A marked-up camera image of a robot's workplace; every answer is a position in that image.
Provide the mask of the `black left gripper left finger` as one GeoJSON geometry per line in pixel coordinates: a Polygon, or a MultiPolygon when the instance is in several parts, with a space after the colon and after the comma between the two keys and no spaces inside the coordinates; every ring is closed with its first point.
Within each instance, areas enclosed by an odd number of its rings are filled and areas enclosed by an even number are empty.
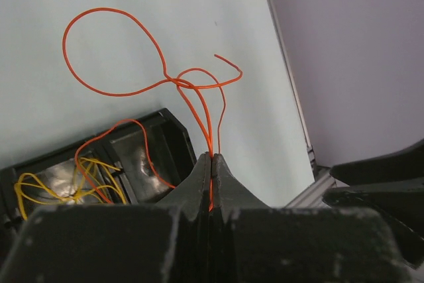
{"type": "Polygon", "coordinates": [[[157,203],[51,205],[23,223],[2,282],[206,282],[211,158],[157,203]]]}

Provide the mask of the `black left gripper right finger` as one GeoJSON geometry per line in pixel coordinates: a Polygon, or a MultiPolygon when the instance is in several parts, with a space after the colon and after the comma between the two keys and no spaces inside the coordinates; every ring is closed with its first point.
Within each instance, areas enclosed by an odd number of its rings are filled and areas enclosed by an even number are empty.
{"type": "Polygon", "coordinates": [[[409,282],[394,236],[368,208],[272,208],[212,161],[216,282],[409,282]]]}

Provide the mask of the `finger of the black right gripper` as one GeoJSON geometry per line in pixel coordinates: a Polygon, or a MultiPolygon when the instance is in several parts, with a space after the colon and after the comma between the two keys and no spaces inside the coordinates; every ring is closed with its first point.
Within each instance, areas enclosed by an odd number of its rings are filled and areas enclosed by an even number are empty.
{"type": "Polygon", "coordinates": [[[350,186],[423,177],[423,140],[397,152],[333,166],[329,174],[350,186]]]}
{"type": "Polygon", "coordinates": [[[333,188],[323,201],[331,207],[367,207],[390,226],[402,257],[417,269],[423,265],[423,188],[363,190],[333,188]]]}

